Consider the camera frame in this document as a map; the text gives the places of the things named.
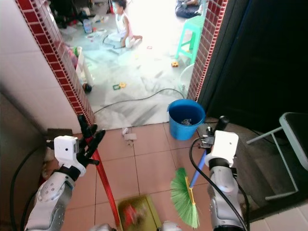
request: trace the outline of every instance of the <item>broom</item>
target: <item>broom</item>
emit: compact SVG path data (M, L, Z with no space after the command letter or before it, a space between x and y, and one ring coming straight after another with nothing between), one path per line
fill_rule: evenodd
M205 164L205 156L206 150L198 164L200 169L202 169ZM179 168L176 171L175 178L170 184L171 200L179 214L179 217L183 220L184 223L193 228L198 228L199 226L199 216L192 190L198 176L199 172L195 171L192 181L189 183L185 169Z

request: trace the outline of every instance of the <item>black door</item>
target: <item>black door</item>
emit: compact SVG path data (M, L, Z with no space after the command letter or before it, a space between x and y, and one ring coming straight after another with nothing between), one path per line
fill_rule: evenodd
M307 18L305 0L250 0L207 116L269 131L284 112L307 112Z

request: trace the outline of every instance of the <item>red broom handle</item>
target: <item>red broom handle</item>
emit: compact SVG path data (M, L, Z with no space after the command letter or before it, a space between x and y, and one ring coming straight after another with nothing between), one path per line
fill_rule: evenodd
M93 139L92 137L87 138L86 142L90 143L92 139ZM111 192L111 188L110 188L110 185L109 185L109 182L108 182L108 179L107 179L107 176L106 176L106 173L105 173L105 170L104 170L101 158L100 158L100 154L98 153L97 150L95 150L95 152L92 156L92 159L98 160L100 162L100 164L96 166L96 169L98 171L98 174L100 175L101 181L102 181L103 186L105 188L105 191L106 191L109 203L110 203L110 207L111 207L112 213L113 213L114 218L115 218L115 225L117 227L119 227L120 219L119 219L119 215L117 213L116 203L115 203L115 200L114 200L114 196L112 195L112 192Z

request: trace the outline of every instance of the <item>bottle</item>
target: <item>bottle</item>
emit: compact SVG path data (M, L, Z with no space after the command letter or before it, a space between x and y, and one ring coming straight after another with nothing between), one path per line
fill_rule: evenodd
M86 32L87 34L93 32L93 28L92 28L92 25L91 25L91 21L90 21L89 19L83 20L83 28L85 29L85 32Z

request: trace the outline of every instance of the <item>red tiled wall edge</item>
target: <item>red tiled wall edge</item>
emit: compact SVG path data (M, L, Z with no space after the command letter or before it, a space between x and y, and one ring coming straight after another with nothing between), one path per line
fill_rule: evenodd
M46 0L15 0L55 78L74 109L94 123L94 113Z
M210 0L203 25L200 46L188 89L188 99L197 101L204 83L228 0Z

